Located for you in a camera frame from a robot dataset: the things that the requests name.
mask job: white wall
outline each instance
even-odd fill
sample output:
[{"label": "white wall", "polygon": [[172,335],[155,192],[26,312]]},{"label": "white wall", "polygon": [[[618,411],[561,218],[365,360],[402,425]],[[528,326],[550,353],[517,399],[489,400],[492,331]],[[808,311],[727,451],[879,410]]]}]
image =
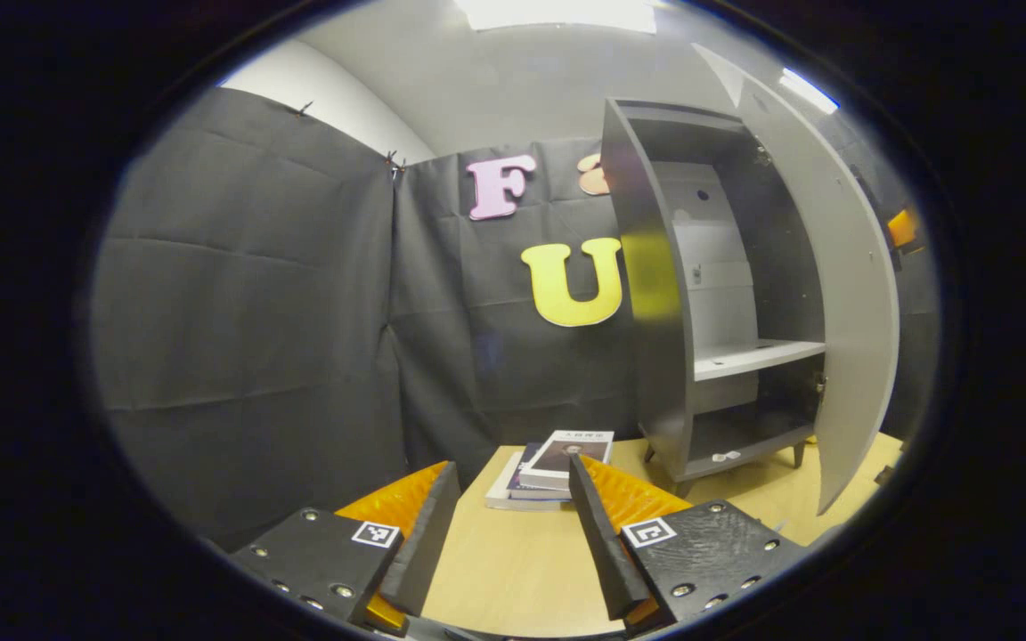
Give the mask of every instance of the white wall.
[{"label": "white wall", "polygon": [[222,84],[302,109],[310,117],[350,135],[382,154],[398,150],[407,163],[435,154],[373,91],[310,44],[288,40],[244,65]]}]

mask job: book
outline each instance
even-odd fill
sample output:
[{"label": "book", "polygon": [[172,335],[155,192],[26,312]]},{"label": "book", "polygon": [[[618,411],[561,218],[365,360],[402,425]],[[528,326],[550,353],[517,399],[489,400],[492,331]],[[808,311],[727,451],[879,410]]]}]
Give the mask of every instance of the book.
[{"label": "book", "polygon": [[514,451],[509,462],[505,464],[501,475],[485,492],[485,508],[497,510],[520,510],[523,512],[549,512],[561,509],[565,500],[559,498],[510,498],[510,479],[516,474],[517,465],[521,463],[521,451]]},{"label": "book", "polygon": [[613,433],[557,430],[529,458],[521,470],[521,484],[530,487],[567,489],[569,487],[569,454],[588,455],[607,463],[611,454]]},{"label": "book", "polygon": [[567,487],[564,489],[550,489],[534,487],[521,482],[521,470],[524,470],[525,466],[528,466],[529,459],[532,459],[539,449],[541,449],[541,443],[539,442],[525,443],[520,462],[516,466],[516,472],[513,472],[513,478],[510,478],[510,498],[563,498],[565,500],[573,498]]}]

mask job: table surface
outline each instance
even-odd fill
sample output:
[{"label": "table surface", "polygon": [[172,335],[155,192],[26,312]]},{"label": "table surface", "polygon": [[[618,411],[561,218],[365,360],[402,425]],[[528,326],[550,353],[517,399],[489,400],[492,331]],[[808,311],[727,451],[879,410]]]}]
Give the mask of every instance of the table surface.
[{"label": "table surface", "polygon": [[[643,463],[644,439],[615,442],[610,464],[627,474],[668,489],[671,479],[659,457]],[[700,478],[687,500],[725,498],[766,527],[810,545],[844,523],[876,491],[873,478],[897,462],[901,442],[878,434],[858,475],[823,516],[819,497],[819,451],[806,445],[802,467],[793,469],[786,448],[744,466]],[[521,637],[586,636],[623,630],[607,617],[588,544],[578,514],[517,512],[485,508],[485,491],[514,451],[502,446],[462,492],[430,585],[424,617],[459,628]]]}]

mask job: black fabric backdrop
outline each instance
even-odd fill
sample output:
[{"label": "black fabric backdrop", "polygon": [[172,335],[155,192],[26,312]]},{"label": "black fabric backdrop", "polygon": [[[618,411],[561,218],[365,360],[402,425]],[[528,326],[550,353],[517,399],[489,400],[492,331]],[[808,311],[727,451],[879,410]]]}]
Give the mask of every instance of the black fabric backdrop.
[{"label": "black fabric backdrop", "polygon": [[[341,507],[409,471],[554,429],[638,437],[631,309],[559,327],[524,248],[617,236],[578,187],[594,138],[383,158],[285,106],[206,93],[133,163],[98,250],[91,344],[130,464],[183,523],[239,547],[303,506]],[[469,219],[469,162],[528,153],[508,218]]]}]

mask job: ceiling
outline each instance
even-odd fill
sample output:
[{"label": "ceiling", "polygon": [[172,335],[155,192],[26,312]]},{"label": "ceiling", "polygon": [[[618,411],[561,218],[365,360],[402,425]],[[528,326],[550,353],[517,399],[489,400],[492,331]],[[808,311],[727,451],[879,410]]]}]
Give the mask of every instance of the ceiling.
[{"label": "ceiling", "polygon": [[692,42],[729,40],[706,15],[657,8],[657,33],[585,25],[473,32],[453,0],[376,0],[298,39],[374,91],[438,155],[601,134],[604,97],[729,112]]}]

